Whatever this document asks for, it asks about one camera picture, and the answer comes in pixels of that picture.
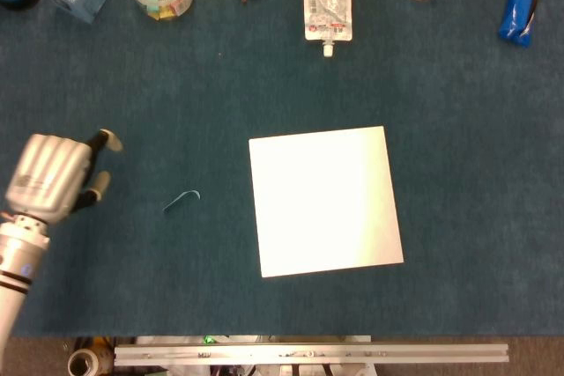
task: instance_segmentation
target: metal hook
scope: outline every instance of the metal hook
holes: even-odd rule
[[[184,191],[183,193],[181,193],[180,195],[178,195],[172,202],[170,202],[169,204],[167,204],[164,208],[163,208],[163,213],[165,211],[167,211],[173,204],[175,204],[176,202],[178,202],[181,198],[183,198],[185,195],[194,193],[197,196],[198,200],[201,200],[201,196],[200,193],[198,191],[196,191],[195,189],[191,189],[190,191]]]

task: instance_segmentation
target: white paper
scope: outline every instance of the white paper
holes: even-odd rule
[[[249,149],[263,277],[404,261],[383,127]]]

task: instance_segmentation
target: teal carpet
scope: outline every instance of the teal carpet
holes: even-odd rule
[[[564,0],[529,49],[498,38],[505,2],[353,0],[330,60],[302,0],[0,10],[0,187],[34,132],[125,144],[51,228],[17,334],[564,334]],[[263,280],[248,139],[375,125],[405,264]]]

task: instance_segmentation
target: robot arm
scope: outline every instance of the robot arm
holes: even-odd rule
[[[7,222],[0,225],[0,372],[4,346],[48,248],[48,225],[96,204],[108,187],[109,173],[101,172],[80,193],[105,146],[122,149],[106,129],[86,143],[39,134],[27,142],[6,193],[14,215],[4,213]]]

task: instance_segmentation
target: blue package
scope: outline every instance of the blue package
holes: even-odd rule
[[[498,34],[519,46],[531,44],[532,21],[538,0],[508,0]]]

